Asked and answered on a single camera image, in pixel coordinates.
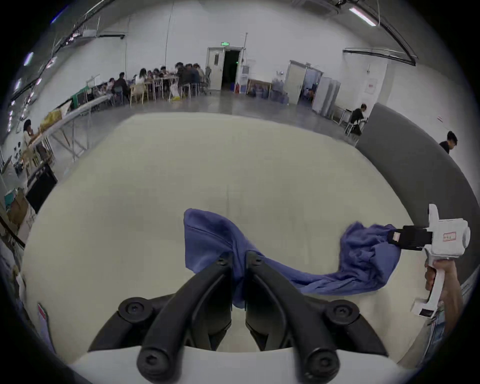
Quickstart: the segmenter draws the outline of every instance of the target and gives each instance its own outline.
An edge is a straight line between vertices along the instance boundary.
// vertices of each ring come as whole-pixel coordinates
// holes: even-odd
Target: white tabletop
[[[47,128],[46,131],[44,131],[42,134],[40,134],[35,140],[33,140],[30,143],[29,147],[39,144],[40,142],[42,142],[42,140],[44,140],[45,138],[54,134],[56,131],[58,131],[62,126],[64,126],[69,121],[72,121],[73,119],[78,117],[83,112],[87,112],[89,109],[91,109],[95,105],[101,104],[104,101],[110,99],[111,97],[112,97],[111,94],[97,97],[96,99],[93,99],[93,100],[89,101],[88,103],[85,103],[85,104],[79,106],[77,109],[74,109],[72,112],[67,113],[62,120],[57,121],[51,127]]]

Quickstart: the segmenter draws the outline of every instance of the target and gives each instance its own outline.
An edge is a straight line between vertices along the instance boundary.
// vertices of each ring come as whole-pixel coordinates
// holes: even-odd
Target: man in black shirt
[[[457,143],[455,134],[452,131],[447,133],[447,141],[442,141],[440,146],[445,150],[445,152],[450,153],[450,150],[454,149]]]
[[[361,130],[360,130],[360,121],[363,120],[363,113],[367,110],[367,106],[365,104],[362,104],[360,108],[357,108],[352,112],[352,116],[350,118],[350,123],[355,124],[351,130],[351,132],[355,135],[360,136],[361,135]]]
[[[127,85],[127,82],[123,78],[125,76],[125,72],[121,72],[117,81],[113,83],[112,89],[115,90],[117,87],[121,87],[123,91],[123,95],[130,100],[130,88]]]

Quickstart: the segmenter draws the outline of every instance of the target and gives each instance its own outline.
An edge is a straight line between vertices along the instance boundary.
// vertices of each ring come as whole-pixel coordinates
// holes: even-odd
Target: group of people at table
[[[187,64],[183,65],[182,62],[175,64],[175,72],[167,71],[165,66],[160,69],[155,68],[153,71],[147,71],[147,69],[140,69],[140,73],[133,77],[131,86],[127,84],[125,80],[125,72],[121,72],[119,78],[115,80],[113,77],[110,78],[108,83],[104,84],[99,92],[101,95],[107,93],[115,93],[116,90],[122,90],[123,96],[127,97],[130,100],[132,93],[133,85],[138,84],[152,84],[155,80],[169,79],[177,83],[178,89],[180,90],[184,85],[187,84],[204,84],[206,82],[206,76],[200,65]],[[170,82],[162,82],[163,91],[170,91]]]

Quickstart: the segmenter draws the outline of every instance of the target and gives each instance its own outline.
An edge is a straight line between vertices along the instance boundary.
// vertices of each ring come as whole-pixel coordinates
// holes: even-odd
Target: human hand
[[[456,275],[456,266],[453,260],[435,260],[433,262],[435,268],[432,268],[428,265],[428,262],[425,262],[425,267],[427,271],[425,272],[425,289],[431,291],[433,288],[433,283],[435,281],[436,269],[443,269],[445,271],[445,280],[442,293],[440,294],[440,300],[448,300],[453,295],[457,294],[460,291],[460,283]]]

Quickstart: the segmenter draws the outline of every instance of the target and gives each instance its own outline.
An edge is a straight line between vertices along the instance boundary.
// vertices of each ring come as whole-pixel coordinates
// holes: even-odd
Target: gray partition
[[[424,130],[378,103],[357,148],[392,186],[415,225],[428,224],[429,203],[437,205],[440,219],[468,221],[470,245],[456,261],[463,283],[480,262],[480,206],[455,161]],[[461,151],[461,143],[455,150]]]

